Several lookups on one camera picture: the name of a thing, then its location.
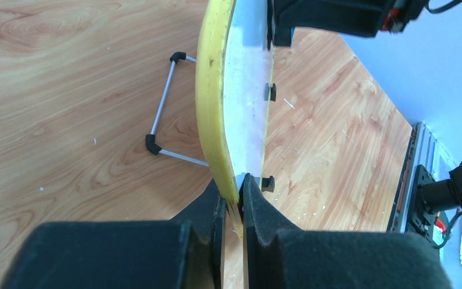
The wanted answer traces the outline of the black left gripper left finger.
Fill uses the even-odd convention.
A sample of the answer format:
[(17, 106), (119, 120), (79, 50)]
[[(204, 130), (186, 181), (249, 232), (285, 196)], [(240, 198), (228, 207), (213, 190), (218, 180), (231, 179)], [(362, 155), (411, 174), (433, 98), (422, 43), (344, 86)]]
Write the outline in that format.
[(225, 202), (214, 181), (169, 220), (36, 227), (2, 288), (221, 288)]

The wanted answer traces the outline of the yellow framed whiteboard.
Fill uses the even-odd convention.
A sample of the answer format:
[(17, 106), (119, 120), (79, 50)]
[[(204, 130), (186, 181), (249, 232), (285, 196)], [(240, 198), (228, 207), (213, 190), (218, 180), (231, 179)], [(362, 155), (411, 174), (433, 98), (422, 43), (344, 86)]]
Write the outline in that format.
[(239, 236), (245, 176), (263, 175), (274, 62), (268, 28), (267, 1), (209, 1), (197, 47), (200, 144)]

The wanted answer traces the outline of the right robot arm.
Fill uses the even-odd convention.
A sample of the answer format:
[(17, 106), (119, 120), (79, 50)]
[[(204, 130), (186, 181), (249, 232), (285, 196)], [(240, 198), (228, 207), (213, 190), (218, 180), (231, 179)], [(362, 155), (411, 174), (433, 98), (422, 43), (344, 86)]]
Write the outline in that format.
[[(422, 10), (439, 14), (457, 1), (432, 8), (428, 1), (268, 1), (267, 44), (289, 47), (297, 27), (359, 37), (400, 33)], [(444, 243), (425, 235), (436, 214), (462, 216), (462, 163), (449, 178), (432, 181), (417, 166), (407, 223), (415, 233), (305, 231), (272, 206), (246, 176), (241, 188), (245, 228), (245, 288), (449, 288), (437, 259)]]

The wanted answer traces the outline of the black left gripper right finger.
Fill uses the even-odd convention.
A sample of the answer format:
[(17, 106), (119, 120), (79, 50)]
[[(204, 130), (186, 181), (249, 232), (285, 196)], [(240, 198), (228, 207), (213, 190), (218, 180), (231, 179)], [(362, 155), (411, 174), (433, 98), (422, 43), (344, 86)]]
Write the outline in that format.
[(451, 288), (438, 253), (419, 235), (306, 231), (242, 184), (245, 288)]

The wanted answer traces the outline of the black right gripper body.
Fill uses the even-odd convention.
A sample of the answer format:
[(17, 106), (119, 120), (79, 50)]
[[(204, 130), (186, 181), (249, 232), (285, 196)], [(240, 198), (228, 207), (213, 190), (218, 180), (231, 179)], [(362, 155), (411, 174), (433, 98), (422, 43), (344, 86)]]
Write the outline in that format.
[(267, 45), (290, 47), (296, 28), (316, 28), (358, 37), (380, 31), (400, 33), (427, 1), (274, 0), (268, 1)]

